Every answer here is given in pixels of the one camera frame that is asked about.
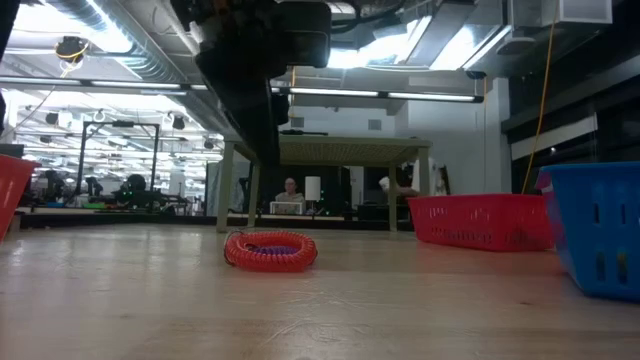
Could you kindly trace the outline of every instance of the red basket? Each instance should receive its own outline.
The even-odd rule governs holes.
[[[0,155],[0,243],[13,220],[24,187],[40,164]]]
[[[553,246],[542,196],[465,195],[409,199],[418,240],[490,251]]]

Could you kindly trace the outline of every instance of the coiled air hose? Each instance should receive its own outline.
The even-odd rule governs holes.
[[[285,231],[233,232],[224,246],[227,263],[252,271],[301,272],[317,255],[311,238]]]

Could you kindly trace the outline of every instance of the blue basket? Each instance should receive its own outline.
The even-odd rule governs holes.
[[[640,301],[640,162],[547,166],[536,187],[578,286]]]

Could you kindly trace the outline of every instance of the wooden table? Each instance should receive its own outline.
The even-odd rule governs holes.
[[[366,166],[389,169],[391,184],[396,181],[396,166],[418,159],[429,163],[431,142],[398,138],[347,138],[333,136],[280,135],[280,161],[283,165]],[[227,231],[227,210],[231,193],[233,153],[238,151],[252,162],[249,226],[255,225],[260,166],[255,154],[237,137],[226,137],[218,192],[217,231]],[[429,189],[429,167],[420,166],[420,189]],[[389,204],[396,203],[397,192],[391,186]],[[389,229],[396,231],[397,211],[389,206]]]
[[[602,360],[640,306],[582,295],[556,254],[300,230],[304,273],[225,263],[211,226],[19,232],[0,246],[0,359]]]

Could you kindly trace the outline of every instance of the white table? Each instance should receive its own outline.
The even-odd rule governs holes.
[[[396,166],[416,158],[421,164],[429,164],[430,147],[431,142],[417,139],[280,135],[280,162],[282,165],[386,167],[389,169],[390,183],[395,184]],[[260,166],[255,154],[240,138],[226,137],[218,192],[218,232],[227,231],[234,151],[252,162],[248,225],[255,225]],[[428,194],[429,166],[420,166],[420,189]],[[389,229],[397,231],[395,187],[389,189],[388,196]]]

